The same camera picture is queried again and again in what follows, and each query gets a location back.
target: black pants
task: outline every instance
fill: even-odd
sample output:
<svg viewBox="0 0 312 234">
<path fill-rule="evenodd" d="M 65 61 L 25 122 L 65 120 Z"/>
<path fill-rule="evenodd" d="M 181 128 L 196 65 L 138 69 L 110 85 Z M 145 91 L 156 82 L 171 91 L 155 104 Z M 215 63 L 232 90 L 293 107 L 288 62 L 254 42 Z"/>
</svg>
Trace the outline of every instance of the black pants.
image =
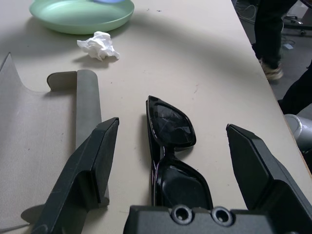
<svg viewBox="0 0 312 234">
<path fill-rule="evenodd" d="M 312 62 L 308 70 L 287 90 L 278 101 L 284 114 L 297 115 L 312 103 Z"/>
<path fill-rule="evenodd" d="M 280 61 L 282 16 L 297 0 L 261 0 L 254 23 L 256 43 L 253 50 L 258 59 L 271 68 L 278 67 Z"/>
</svg>

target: black sunglasses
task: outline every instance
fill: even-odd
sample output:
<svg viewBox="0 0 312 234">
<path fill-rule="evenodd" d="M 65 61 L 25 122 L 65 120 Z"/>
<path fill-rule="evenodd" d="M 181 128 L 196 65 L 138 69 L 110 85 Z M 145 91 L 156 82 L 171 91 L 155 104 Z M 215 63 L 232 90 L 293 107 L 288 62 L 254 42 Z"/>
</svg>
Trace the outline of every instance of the black sunglasses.
<svg viewBox="0 0 312 234">
<path fill-rule="evenodd" d="M 152 204 L 211 210 L 213 203 L 205 178 L 175 156 L 176 151 L 196 143 L 189 118 L 153 96 L 146 101 L 146 116 L 152 156 Z"/>
</svg>

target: crumpled tissue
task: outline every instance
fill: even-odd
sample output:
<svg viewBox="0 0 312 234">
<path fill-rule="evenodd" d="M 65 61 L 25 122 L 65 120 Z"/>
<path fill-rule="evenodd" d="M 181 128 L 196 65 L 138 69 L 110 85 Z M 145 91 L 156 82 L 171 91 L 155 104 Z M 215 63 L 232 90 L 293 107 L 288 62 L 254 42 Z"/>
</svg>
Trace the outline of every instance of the crumpled tissue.
<svg viewBox="0 0 312 234">
<path fill-rule="evenodd" d="M 119 53 L 112 46 L 111 35 L 104 32 L 95 32 L 94 37 L 87 40 L 77 40 L 77 45 L 92 58 L 100 61 L 106 56 L 115 56 L 119 59 Z"/>
</svg>

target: beige table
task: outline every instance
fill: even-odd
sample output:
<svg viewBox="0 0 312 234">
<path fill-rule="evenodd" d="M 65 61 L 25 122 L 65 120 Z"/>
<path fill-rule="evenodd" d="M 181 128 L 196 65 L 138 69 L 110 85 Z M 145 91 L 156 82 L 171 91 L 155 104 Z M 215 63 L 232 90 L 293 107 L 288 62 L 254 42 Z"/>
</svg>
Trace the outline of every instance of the beige table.
<svg viewBox="0 0 312 234">
<path fill-rule="evenodd" d="M 48 90 L 50 73 L 91 69 L 99 79 L 103 120 L 120 117 L 111 204 L 89 213 L 83 233 L 122 233 L 129 206 L 150 203 L 148 95 L 192 121 L 197 143 L 183 161 L 206 178 L 214 205 L 245 208 L 232 170 L 227 123 L 261 137 L 312 201 L 311 175 L 230 0 L 134 0 L 131 22 L 112 32 L 120 60 L 104 62 L 79 50 L 76 40 L 87 37 L 41 27 L 28 12 L 30 3 L 0 2 L 0 59 L 12 52 L 22 81 L 38 91 Z"/>
</svg>

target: green plate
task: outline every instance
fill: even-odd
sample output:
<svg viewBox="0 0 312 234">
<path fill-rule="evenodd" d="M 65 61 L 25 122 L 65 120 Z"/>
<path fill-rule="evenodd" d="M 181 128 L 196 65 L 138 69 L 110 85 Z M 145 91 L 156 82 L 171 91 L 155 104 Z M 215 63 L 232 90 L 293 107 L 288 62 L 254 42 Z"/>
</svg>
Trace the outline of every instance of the green plate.
<svg viewBox="0 0 312 234">
<path fill-rule="evenodd" d="M 130 0 L 116 4 L 95 3 L 92 0 L 35 0 L 29 11 L 52 30 L 68 34 L 93 34 L 124 25 L 134 8 Z"/>
</svg>

